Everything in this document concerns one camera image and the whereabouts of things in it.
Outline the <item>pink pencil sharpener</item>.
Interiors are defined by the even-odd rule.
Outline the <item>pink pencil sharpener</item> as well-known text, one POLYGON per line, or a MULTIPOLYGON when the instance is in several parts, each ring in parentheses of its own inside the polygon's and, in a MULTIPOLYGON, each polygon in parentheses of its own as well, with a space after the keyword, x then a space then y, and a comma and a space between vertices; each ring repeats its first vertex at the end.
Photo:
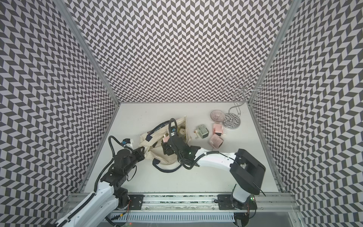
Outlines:
POLYGON ((169 140, 169 138, 170 138, 169 136, 164 137, 164 138, 163 138, 163 142, 164 142, 164 143, 167 143, 167 142, 168 142, 168 140, 169 140))
POLYGON ((209 139, 209 144, 214 148, 218 149, 222 146, 224 140, 217 134, 213 134, 209 139))
POLYGON ((213 124, 213 133, 222 136, 223 135, 223 126, 221 124, 213 124))

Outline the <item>cream canvas tote bag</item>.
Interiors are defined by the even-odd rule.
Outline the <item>cream canvas tote bag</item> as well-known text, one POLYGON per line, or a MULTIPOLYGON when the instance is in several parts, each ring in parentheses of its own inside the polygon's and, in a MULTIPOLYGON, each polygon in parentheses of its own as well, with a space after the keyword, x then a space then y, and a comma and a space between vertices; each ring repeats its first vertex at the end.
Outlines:
POLYGON ((140 137, 139 147, 145 149, 145 158, 162 173, 173 173, 180 168, 192 169, 194 155, 189 147, 186 117, 171 118, 140 137))

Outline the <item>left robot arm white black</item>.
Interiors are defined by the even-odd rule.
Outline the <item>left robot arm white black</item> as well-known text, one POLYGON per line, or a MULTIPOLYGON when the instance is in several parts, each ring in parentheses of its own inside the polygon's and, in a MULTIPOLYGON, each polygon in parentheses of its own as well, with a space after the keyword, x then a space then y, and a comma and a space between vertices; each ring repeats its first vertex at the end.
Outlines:
POLYGON ((116 208, 129 205, 128 190, 122 185, 136 164, 145 159, 145 148, 132 148, 129 139, 122 142, 108 137, 111 161, 98 175, 93 191, 72 211, 47 227, 96 227, 116 208))

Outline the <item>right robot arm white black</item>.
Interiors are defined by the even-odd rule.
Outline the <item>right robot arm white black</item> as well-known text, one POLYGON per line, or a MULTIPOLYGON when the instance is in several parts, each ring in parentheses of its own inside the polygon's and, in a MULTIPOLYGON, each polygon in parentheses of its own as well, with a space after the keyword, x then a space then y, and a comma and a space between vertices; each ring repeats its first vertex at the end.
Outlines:
POLYGON ((159 170, 173 173, 181 167, 187 170, 192 170, 194 167, 211 167, 229 172, 236 181, 230 196, 232 208, 238 210, 251 208, 255 203, 252 197, 262 192, 265 166, 244 149, 238 149, 236 153, 223 153, 189 146, 178 136, 176 120, 172 118, 167 123, 169 139, 165 142, 165 153, 175 154, 179 166, 175 169, 159 170))

